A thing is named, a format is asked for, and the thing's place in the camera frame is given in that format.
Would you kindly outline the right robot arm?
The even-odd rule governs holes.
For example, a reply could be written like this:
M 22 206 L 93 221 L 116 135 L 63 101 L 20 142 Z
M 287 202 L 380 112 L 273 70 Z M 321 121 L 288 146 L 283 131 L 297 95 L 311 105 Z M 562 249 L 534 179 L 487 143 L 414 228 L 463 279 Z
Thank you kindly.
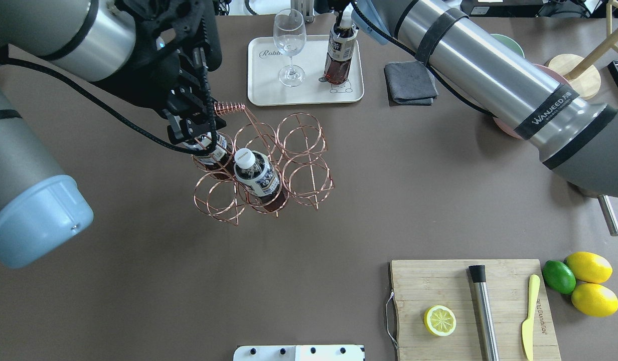
M 442 1 L 353 1 L 364 27 L 432 66 L 577 187 L 618 198 L 618 109 L 590 104 Z

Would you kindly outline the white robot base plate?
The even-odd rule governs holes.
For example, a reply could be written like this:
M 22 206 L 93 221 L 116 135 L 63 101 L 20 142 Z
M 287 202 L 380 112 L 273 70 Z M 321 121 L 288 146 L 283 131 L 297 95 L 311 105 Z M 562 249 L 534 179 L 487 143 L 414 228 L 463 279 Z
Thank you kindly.
M 233 360 L 365 359 L 364 346 L 356 344 L 243 345 L 233 354 Z

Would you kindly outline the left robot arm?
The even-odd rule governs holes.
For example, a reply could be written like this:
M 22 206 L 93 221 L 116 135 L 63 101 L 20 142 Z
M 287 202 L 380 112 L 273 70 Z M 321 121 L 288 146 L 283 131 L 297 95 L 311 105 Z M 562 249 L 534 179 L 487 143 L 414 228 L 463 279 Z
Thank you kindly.
M 208 74 L 222 61 L 216 1 L 0 1 L 0 76 L 23 68 L 68 85 L 169 150 L 209 157 L 226 123 Z M 30 119 L 61 100 L 25 105 L 0 79 L 0 263 L 25 267 L 81 233 L 94 214 Z

